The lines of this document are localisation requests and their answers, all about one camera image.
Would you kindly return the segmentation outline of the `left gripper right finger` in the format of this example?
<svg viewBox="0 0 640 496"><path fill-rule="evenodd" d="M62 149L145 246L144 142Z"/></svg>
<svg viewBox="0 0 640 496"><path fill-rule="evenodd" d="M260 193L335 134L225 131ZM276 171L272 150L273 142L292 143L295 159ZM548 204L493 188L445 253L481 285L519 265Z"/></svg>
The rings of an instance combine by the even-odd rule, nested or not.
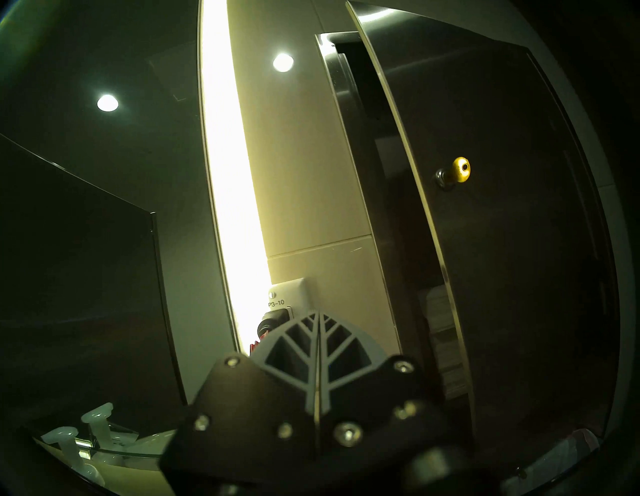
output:
<svg viewBox="0 0 640 496"><path fill-rule="evenodd" d="M437 386L415 356L387 354L357 326L319 316L319 454L353 449L397 423L429 440L451 437Z"/></svg>

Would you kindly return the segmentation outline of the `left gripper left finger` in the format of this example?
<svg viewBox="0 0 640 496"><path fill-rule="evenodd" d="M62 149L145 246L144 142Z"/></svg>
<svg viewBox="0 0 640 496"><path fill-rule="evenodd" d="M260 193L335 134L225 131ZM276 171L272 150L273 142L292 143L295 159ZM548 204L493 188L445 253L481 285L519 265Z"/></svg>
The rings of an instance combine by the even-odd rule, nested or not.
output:
<svg viewBox="0 0 640 496"><path fill-rule="evenodd" d="M312 312L214 364L160 458L169 484L270 484L316 457L318 330Z"/></svg>

